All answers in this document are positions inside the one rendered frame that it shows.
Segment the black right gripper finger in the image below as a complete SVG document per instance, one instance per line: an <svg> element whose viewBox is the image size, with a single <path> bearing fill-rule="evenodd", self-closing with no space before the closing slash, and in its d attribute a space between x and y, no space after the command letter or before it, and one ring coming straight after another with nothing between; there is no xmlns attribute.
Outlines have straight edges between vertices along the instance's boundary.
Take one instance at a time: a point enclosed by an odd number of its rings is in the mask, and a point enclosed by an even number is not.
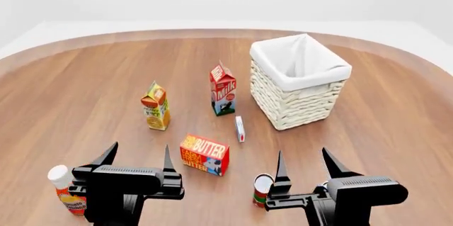
<svg viewBox="0 0 453 226"><path fill-rule="evenodd" d="M326 147L324 147L321 152L331 179L351 179L363 176L362 174L349 170L349 168L340 162Z"/></svg>
<svg viewBox="0 0 453 226"><path fill-rule="evenodd" d="M271 185L268 197L274 196L288 196L289 190L292 187L292 183L287 174L287 167L282 151L279 151L277 171L274 179L274 183Z"/></svg>

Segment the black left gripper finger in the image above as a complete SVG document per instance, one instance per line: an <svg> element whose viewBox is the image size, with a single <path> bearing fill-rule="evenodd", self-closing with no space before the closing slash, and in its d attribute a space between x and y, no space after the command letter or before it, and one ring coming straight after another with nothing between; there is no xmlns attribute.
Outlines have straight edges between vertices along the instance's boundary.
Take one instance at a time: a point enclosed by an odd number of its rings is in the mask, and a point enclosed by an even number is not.
<svg viewBox="0 0 453 226"><path fill-rule="evenodd" d="M118 149L118 142L114 142L102 155L94 159L90 165L92 167L95 166L103 166L103 165L111 165L114 162L115 156L117 154Z"/></svg>
<svg viewBox="0 0 453 226"><path fill-rule="evenodd" d="M163 171L164 172L176 172L176 170L173 166L173 162L171 161L171 156L170 156L168 145L166 145L166 147L165 147Z"/></svg>

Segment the red butter box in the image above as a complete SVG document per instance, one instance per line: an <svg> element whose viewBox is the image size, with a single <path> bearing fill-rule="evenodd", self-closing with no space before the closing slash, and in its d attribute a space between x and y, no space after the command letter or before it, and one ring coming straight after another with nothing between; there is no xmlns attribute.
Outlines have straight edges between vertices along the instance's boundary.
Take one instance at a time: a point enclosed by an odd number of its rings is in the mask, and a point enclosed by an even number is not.
<svg viewBox="0 0 453 226"><path fill-rule="evenodd" d="M216 176L225 175L229 155L228 145L192 134L187 134L180 143L180 157L185 166Z"/></svg>

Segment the small white cream cheese box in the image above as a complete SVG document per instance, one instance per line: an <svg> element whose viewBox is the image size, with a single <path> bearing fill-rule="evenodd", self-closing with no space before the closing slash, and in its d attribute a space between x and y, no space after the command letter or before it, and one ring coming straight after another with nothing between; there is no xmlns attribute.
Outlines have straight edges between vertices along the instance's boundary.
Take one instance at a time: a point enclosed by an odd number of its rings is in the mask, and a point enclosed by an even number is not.
<svg viewBox="0 0 453 226"><path fill-rule="evenodd" d="M239 142L245 142L245 130L243 127L242 117L239 115L235 116L236 135Z"/></svg>

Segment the wicker basket with white liner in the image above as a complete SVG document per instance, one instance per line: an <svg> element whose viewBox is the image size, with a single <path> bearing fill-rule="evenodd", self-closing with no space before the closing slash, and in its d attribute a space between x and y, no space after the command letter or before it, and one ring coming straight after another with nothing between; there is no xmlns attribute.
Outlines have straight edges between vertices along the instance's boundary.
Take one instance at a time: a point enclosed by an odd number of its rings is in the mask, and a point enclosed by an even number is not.
<svg viewBox="0 0 453 226"><path fill-rule="evenodd" d="M326 119L352 66L308 34L251 45L251 95L276 130Z"/></svg>

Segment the red and green tin can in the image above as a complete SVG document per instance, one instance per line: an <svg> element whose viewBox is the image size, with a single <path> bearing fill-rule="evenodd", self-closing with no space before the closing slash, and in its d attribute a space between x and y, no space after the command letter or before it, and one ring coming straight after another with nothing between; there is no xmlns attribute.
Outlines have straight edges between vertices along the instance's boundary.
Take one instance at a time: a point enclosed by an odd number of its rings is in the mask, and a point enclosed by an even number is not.
<svg viewBox="0 0 453 226"><path fill-rule="evenodd" d="M269 174L259 174L255 177L253 183L253 204L259 208L265 207L266 198L273 183L274 178Z"/></svg>

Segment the white-capped tomato sauce bottle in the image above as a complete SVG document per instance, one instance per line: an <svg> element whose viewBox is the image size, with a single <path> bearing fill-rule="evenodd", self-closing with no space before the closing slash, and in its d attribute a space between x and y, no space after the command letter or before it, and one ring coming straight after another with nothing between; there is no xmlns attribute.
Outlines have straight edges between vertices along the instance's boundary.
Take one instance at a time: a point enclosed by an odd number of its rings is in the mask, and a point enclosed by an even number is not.
<svg viewBox="0 0 453 226"><path fill-rule="evenodd" d="M72 184L72 173L65 165L58 165L51 168L47 178L54 185L59 200L66 206L73 215L82 216L86 209L86 198L72 196L69 193L69 186Z"/></svg>

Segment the orange juice carton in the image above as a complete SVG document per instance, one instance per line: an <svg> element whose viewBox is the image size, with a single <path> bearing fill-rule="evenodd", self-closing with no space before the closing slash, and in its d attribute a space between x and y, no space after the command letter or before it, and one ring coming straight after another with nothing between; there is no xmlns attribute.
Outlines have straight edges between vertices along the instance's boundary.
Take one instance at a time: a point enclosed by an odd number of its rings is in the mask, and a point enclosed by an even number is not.
<svg viewBox="0 0 453 226"><path fill-rule="evenodd" d="M171 119L166 90L153 81L140 101L149 128L166 130Z"/></svg>

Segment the red milk carton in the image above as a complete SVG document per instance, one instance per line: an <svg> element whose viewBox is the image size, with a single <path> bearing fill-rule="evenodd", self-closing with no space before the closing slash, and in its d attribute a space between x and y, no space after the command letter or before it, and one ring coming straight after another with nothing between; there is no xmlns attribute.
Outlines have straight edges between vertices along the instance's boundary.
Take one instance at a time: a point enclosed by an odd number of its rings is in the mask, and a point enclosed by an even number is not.
<svg viewBox="0 0 453 226"><path fill-rule="evenodd" d="M236 78L219 61L210 71L211 106L216 116L235 113Z"/></svg>

